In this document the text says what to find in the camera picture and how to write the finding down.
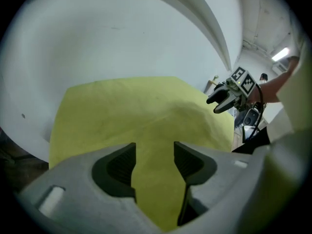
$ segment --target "white wall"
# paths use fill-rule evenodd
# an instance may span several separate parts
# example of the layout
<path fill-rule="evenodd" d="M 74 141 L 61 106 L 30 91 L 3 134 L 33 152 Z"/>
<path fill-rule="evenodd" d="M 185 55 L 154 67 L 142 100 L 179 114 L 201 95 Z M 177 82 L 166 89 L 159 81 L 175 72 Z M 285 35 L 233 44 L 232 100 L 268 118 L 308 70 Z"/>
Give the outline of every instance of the white wall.
<path fill-rule="evenodd" d="M 243 49 L 238 59 L 236 67 L 242 67 L 258 81 L 262 73 L 268 75 L 268 81 L 277 77 L 277 74 L 272 71 L 272 63 L 260 56 L 257 52 Z M 277 113 L 283 108 L 282 103 L 269 103 L 263 112 L 263 118 L 270 123 Z"/>
<path fill-rule="evenodd" d="M 238 14 L 231 21 L 232 10 L 220 10 L 217 3 L 211 0 L 216 18 L 230 16 L 220 25 L 232 61 L 242 41 L 241 18 Z M 239 11 L 238 6 L 239 1 L 232 0 L 231 9 Z M 230 24 L 238 32 L 230 35 Z M 71 86 L 176 76 L 203 91 L 214 75 L 227 75 L 203 32 L 162 0 L 32 0 L 2 42 L 0 67 L 0 126 L 46 161 L 54 118 Z"/>
<path fill-rule="evenodd" d="M 213 11 L 228 46 L 231 67 L 239 57 L 243 40 L 241 0 L 205 0 Z"/>
<path fill-rule="evenodd" d="M 283 49 L 280 44 L 289 38 L 290 8 L 283 0 L 241 0 L 244 19 L 244 40 L 261 48 L 268 56 Z"/>

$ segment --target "person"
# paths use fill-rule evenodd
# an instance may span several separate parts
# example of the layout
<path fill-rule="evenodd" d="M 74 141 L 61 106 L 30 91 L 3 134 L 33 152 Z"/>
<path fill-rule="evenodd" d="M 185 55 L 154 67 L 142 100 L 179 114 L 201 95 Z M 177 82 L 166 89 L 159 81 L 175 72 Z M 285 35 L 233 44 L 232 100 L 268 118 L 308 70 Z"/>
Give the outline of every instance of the person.
<path fill-rule="evenodd" d="M 268 81 L 268 75 L 265 74 L 265 73 L 262 73 L 261 76 L 260 76 L 260 79 L 258 81 L 258 84 L 264 84 L 265 82 Z M 242 112 L 238 112 L 236 113 L 236 118 L 235 118 L 235 121 L 234 121 L 234 129 L 238 128 L 241 124 L 243 124 L 243 120 L 246 116 L 246 114 L 248 113 L 248 110 L 244 110 Z"/>
<path fill-rule="evenodd" d="M 281 102 L 284 106 L 267 127 L 233 152 L 252 154 L 255 148 L 268 145 L 294 132 L 312 129 L 312 51 L 311 42 L 299 24 L 291 17 L 292 51 L 286 72 L 260 84 L 264 103 Z M 260 93 L 254 88 L 248 103 L 260 102 Z"/>

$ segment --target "yellow towel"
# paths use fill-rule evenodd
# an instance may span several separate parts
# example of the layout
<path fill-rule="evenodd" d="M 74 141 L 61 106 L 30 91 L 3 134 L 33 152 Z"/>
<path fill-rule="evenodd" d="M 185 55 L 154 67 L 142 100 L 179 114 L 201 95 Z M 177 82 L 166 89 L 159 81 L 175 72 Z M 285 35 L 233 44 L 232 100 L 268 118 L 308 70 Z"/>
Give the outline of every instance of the yellow towel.
<path fill-rule="evenodd" d="M 132 187 L 138 206 L 162 230 L 176 228 L 185 182 L 174 164 L 174 141 L 229 152 L 234 119 L 175 77 L 96 81 L 69 88 L 50 141 L 50 168 L 117 144 L 136 143 Z"/>

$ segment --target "robotic arm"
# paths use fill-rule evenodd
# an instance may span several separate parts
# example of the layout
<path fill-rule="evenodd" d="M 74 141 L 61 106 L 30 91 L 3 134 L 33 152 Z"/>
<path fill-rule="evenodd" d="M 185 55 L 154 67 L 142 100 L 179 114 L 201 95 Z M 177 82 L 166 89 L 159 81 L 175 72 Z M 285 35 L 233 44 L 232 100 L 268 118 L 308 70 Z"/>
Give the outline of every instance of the robotic arm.
<path fill-rule="evenodd" d="M 244 111 L 249 108 L 247 99 L 256 86 L 256 82 L 249 72 L 238 67 L 229 78 L 225 85 L 217 88 L 207 99 L 207 104 L 217 102 L 214 109 L 215 114 L 220 114 L 232 107 L 238 111 Z"/>

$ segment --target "white curved wall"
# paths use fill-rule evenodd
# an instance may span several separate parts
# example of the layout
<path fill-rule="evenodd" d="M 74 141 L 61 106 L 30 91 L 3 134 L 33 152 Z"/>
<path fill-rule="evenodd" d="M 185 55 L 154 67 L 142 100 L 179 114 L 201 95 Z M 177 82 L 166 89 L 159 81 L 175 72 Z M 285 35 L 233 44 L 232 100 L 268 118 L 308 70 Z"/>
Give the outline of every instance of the white curved wall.
<path fill-rule="evenodd" d="M 241 0 L 205 0 L 214 13 L 228 46 L 231 68 L 242 49 L 243 12 Z"/>
<path fill-rule="evenodd" d="M 217 10 L 217 3 L 212 0 L 232 62 L 241 29 L 237 24 L 230 35 L 220 19 L 226 11 Z M 161 0 L 33 0 L 20 11 L 2 46 L 0 126 L 46 161 L 54 118 L 71 86 L 176 76 L 203 91 L 208 79 L 226 72 L 202 32 Z"/>

